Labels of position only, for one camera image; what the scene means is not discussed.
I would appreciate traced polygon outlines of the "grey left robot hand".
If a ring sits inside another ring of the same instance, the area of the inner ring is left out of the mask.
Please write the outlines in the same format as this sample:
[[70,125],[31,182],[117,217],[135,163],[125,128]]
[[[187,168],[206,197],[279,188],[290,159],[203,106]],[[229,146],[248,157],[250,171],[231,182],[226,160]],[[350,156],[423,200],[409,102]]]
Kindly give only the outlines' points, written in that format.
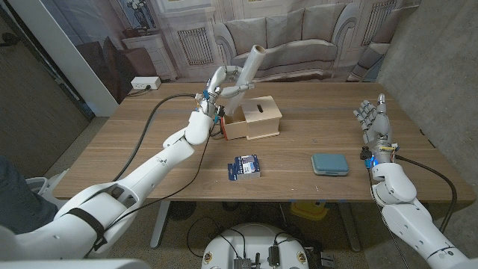
[[[221,84],[227,78],[236,79],[236,85],[231,87],[221,87]],[[219,96],[230,99],[225,107],[225,114],[232,116],[235,109],[241,103],[246,91],[253,89],[252,79],[255,75],[253,69],[246,69],[238,66],[220,66],[216,72],[206,83],[206,88],[203,91],[203,97],[199,101],[198,111],[212,117],[215,111],[215,102]]]

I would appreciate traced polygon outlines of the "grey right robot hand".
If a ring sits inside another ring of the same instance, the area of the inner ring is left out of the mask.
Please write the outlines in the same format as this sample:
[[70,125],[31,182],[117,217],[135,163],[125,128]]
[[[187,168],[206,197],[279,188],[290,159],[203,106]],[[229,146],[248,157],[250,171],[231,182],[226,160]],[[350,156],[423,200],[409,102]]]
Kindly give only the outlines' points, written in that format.
[[371,166],[394,162],[394,154],[399,147],[392,141],[393,131],[386,114],[385,94],[379,94],[376,105],[364,100],[353,114],[363,130],[364,144],[370,150],[370,153],[363,153],[363,158],[369,159]]

